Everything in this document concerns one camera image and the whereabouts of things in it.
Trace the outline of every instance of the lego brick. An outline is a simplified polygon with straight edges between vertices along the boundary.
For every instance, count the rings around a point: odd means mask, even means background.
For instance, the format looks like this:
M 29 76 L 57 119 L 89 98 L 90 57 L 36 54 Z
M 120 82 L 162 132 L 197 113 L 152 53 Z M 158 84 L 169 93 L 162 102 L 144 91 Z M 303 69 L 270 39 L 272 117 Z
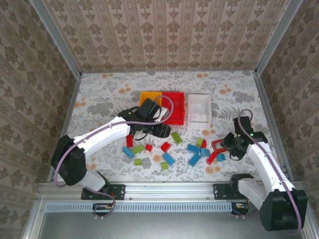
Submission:
M 151 146 L 150 144 L 147 144 L 145 148 L 149 152 L 151 152 L 153 150 L 153 146 Z
M 199 161 L 199 159 L 200 159 L 199 154 L 195 154 L 195 155 L 190 159 L 190 161 L 188 162 L 188 164 L 189 164 L 190 166 L 194 167 L 195 164 Z
M 187 147 L 187 151 L 199 154 L 200 148 L 189 144 L 188 147 Z
M 180 143 L 183 142 L 183 140 L 181 140 L 181 138 L 179 137 L 179 134 L 177 132 L 171 133 L 171 136 L 177 145 L 179 145 Z
M 203 143 L 201 143 L 201 148 L 206 148 L 207 147 L 207 141 L 204 139 Z
M 200 149 L 200 155 L 201 155 L 202 157 L 209 157 L 209 156 L 210 156 L 209 149 L 207 149 L 207 148 L 201 148 L 201 149 Z
M 226 157 L 223 153 L 220 153 L 219 155 L 217 155 L 217 162 L 222 162 L 226 160 Z
M 219 140 L 215 140 L 215 141 L 213 141 L 213 142 L 211 143 L 211 146 L 213 147 L 214 152 L 216 152 L 216 153 L 223 153 L 223 152 L 226 152 L 226 151 L 227 151 L 226 148 L 224 148 L 224 147 L 222 147 L 222 146 L 220 145 L 220 142 L 222 142 L 222 141 L 223 141 L 223 139 L 219 139 Z
M 133 154 L 138 154 L 141 153 L 145 150 L 144 145 L 140 144 L 139 146 L 136 146 L 134 148 L 131 149 L 131 151 L 133 152 Z
M 210 155 L 210 157 L 206 160 L 206 163 L 207 163 L 208 165 L 210 165 L 210 164 L 215 160 L 216 156 L 217 156 L 217 153 L 216 153 L 216 152 L 213 152 L 213 153 Z
M 198 138 L 197 143 L 196 143 L 196 147 L 201 147 L 201 144 L 203 143 L 204 139 L 202 138 Z
M 160 166 L 161 166 L 162 170 L 168 169 L 168 163 L 167 162 L 160 163 Z
M 122 151 L 123 151 L 124 154 L 126 154 L 127 157 L 129 157 L 129 158 L 133 158 L 133 157 L 134 157 L 133 152 L 130 151 L 129 148 L 127 148 L 127 147 L 124 146 L 124 147 L 122 148 Z
M 166 153 L 170 148 L 170 144 L 165 142 L 160 148 Z
M 140 158 L 137 158 L 134 160 L 134 164 L 137 165 L 142 165 L 142 160 Z
M 130 148 L 130 147 L 134 147 L 133 145 L 133 135 L 128 135 L 126 136 L 126 147 Z
M 170 165 L 172 166 L 175 163 L 175 159 L 173 159 L 169 153 L 165 153 L 162 155 L 163 159 Z

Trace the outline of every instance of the blue block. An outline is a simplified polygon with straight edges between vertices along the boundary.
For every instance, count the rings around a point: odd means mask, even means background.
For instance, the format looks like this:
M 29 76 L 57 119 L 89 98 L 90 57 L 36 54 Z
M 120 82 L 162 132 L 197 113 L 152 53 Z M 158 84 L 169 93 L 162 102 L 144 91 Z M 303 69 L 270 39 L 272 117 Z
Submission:
M 193 156 L 193 158 L 190 159 L 190 161 L 188 162 L 188 164 L 189 164 L 190 166 L 194 167 L 195 164 L 199 161 L 199 159 L 200 159 L 200 156 L 199 156 L 198 154 L 195 154 L 195 155 Z
M 189 144 L 188 147 L 187 147 L 187 151 L 195 153 L 195 154 L 199 154 L 200 148 Z
M 127 157 L 129 157 L 129 158 L 133 158 L 133 157 L 134 157 L 133 152 L 130 151 L 130 149 L 127 148 L 126 146 L 124 146 L 124 147 L 122 148 L 122 151 L 123 151 L 124 154 L 126 154 Z
M 217 158 L 217 162 L 222 162 L 226 160 L 226 157 L 223 153 L 218 154 L 216 158 Z
M 207 148 L 201 148 L 201 149 L 200 149 L 200 154 L 201 154 L 202 157 L 209 157 L 209 156 L 210 156 L 209 149 L 207 149 Z
M 173 159 L 168 153 L 163 154 L 162 157 L 170 166 L 175 163 L 175 159 Z

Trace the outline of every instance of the patterned wallpaper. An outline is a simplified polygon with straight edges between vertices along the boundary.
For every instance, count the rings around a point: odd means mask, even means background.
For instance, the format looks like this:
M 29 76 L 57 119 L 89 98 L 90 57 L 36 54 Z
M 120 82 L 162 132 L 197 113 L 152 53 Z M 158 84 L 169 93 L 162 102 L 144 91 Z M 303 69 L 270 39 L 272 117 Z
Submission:
M 319 1 L 302 3 L 262 78 L 295 178 L 319 218 Z
M 44 0 L 82 72 L 254 68 L 287 0 Z
M 75 79 L 27 0 L 0 1 L 0 238 L 20 238 Z

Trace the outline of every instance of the white tray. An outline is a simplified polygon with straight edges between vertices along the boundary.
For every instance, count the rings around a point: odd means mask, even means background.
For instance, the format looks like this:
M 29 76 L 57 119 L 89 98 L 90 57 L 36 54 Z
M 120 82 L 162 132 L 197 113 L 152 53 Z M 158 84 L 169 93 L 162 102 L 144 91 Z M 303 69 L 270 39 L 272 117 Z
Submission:
M 193 128 L 210 128 L 210 95 L 188 95 L 187 126 Z

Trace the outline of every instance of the floral tablecloth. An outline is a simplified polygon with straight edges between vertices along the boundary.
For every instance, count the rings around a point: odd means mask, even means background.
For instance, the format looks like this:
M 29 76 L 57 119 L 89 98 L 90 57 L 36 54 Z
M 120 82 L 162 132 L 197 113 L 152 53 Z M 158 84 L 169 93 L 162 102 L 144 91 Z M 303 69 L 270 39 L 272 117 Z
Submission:
M 122 152 L 126 139 L 121 138 L 87 158 L 87 167 L 100 171 L 110 181 L 228 181 L 234 173 L 251 173 L 259 178 L 248 157 L 232 161 L 225 154 L 226 161 L 216 163 L 215 160 L 210 166 L 206 164 L 206 158 L 201 158 L 191 167 L 187 162 L 193 154 L 186 151 L 188 144 L 196 144 L 201 137 L 206 139 L 207 148 L 212 152 L 211 142 L 234 132 L 232 119 L 245 108 L 254 113 L 255 131 L 264 132 L 272 145 L 253 74 L 251 71 L 83 74 L 68 134 L 71 137 L 85 134 L 109 122 L 118 112 L 138 106 L 141 91 L 180 91 L 185 93 L 185 123 L 184 126 L 172 125 L 171 132 L 177 131 L 183 143 L 177 146 L 171 136 L 160 139 L 152 135 L 135 141 L 135 145 L 148 143 L 154 146 L 152 152 L 145 151 L 135 157 L 143 162 L 142 166 L 135 166 L 134 160 Z M 186 126 L 189 93 L 210 94 L 210 128 Z M 160 162 L 164 160 L 160 146 L 166 141 L 172 144 L 168 153 L 176 163 L 168 170 L 161 170 Z

